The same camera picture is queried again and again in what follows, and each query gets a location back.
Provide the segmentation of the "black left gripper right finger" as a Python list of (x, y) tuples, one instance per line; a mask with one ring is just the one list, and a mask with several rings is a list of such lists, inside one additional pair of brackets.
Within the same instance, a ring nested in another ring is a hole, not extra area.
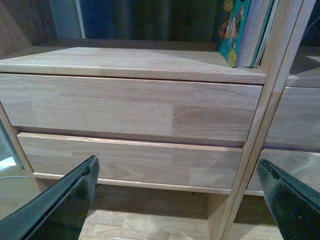
[(264, 199), (283, 239), (320, 238), (320, 193), (266, 159), (257, 164)]

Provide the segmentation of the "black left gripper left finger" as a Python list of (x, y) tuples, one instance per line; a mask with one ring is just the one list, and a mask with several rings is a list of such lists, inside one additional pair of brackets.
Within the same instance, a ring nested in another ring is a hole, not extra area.
[(0, 221), (2, 240), (77, 240), (100, 171), (92, 155), (54, 185)]

